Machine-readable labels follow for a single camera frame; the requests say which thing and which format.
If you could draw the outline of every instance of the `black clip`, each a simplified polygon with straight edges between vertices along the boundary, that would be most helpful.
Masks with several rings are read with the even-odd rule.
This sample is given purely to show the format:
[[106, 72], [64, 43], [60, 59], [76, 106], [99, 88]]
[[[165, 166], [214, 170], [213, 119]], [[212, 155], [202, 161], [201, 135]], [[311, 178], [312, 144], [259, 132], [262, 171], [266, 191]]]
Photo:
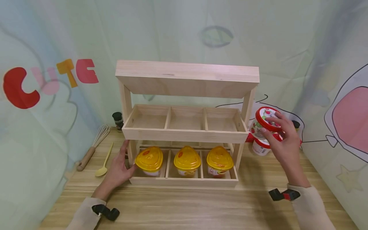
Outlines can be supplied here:
[[280, 192], [277, 188], [268, 192], [273, 201], [280, 201], [282, 199], [286, 199], [288, 201], [293, 201], [300, 197], [300, 193], [298, 191], [287, 189], [283, 192]]
[[98, 216], [104, 215], [108, 220], [115, 221], [119, 216], [120, 212], [116, 208], [111, 211], [105, 205], [94, 205], [92, 206], [92, 211]]

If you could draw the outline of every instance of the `wooden display rack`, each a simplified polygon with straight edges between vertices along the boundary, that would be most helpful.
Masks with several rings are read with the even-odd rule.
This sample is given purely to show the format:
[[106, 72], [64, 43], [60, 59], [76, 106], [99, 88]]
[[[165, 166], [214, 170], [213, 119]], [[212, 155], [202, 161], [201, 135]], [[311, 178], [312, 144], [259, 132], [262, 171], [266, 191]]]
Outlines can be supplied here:
[[[234, 187], [238, 183], [244, 142], [248, 136], [246, 122], [252, 109], [258, 67], [188, 64], [156, 61], [119, 60], [116, 66], [129, 164], [137, 153], [158, 146], [164, 153], [160, 177], [149, 177], [137, 170], [132, 184], [190, 187]], [[244, 98], [241, 112], [233, 108], [135, 105], [131, 93]], [[194, 178], [181, 178], [173, 164], [177, 151], [185, 145], [199, 152], [202, 164]], [[225, 178], [211, 178], [206, 156], [218, 145], [230, 151], [234, 167]]]

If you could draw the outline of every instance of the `sleeve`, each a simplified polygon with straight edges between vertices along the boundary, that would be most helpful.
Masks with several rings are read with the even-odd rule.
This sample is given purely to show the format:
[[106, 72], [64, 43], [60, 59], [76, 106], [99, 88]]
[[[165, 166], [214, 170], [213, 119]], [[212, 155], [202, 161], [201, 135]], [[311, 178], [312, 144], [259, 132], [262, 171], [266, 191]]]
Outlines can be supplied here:
[[291, 203], [301, 230], [336, 230], [315, 187], [303, 188], [288, 184], [287, 188], [300, 193], [300, 197]]
[[100, 220], [100, 216], [92, 211], [92, 206], [103, 204], [105, 201], [100, 199], [87, 197], [84, 199], [82, 205], [74, 214], [72, 221], [66, 230], [93, 230]]

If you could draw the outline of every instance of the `black jar cap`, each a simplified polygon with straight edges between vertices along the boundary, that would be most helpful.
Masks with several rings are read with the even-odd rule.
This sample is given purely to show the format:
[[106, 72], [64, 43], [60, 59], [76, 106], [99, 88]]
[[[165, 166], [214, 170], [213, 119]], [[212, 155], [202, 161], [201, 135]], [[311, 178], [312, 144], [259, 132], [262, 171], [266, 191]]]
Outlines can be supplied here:
[[121, 112], [115, 112], [115, 113], [113, 113], [113, 118], [114, 118], [114, 121], [120, 121], [120, 120], [122, 120], [122, 114], [121, 114]]
[[297, 121], [292, 121], [292, 122], [293, 122], [294, 128], [299, 128], [300, 127], [299, 122], [297, 122]]

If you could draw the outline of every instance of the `yellow lid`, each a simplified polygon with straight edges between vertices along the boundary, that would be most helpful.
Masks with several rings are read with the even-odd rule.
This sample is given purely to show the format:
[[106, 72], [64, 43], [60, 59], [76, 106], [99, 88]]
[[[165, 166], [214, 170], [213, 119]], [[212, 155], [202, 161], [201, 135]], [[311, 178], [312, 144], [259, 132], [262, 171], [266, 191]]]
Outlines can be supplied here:
[[234, 166], [230, 153], [222, 146], [217, 146], [209, 151], [207, 164], [218, 170], [228, 170]]
[[192, 170], [201, 165], [201, 158], [196, 150], [190, 146], [185, 146], [176, 154], [174, 158], [174, 165], [178, 169]]
[[152, 146], [141, 151], [135, 158], [135, 164], [144, 171], [156, 172], [161, 168], [163, 154], [159, 147]]

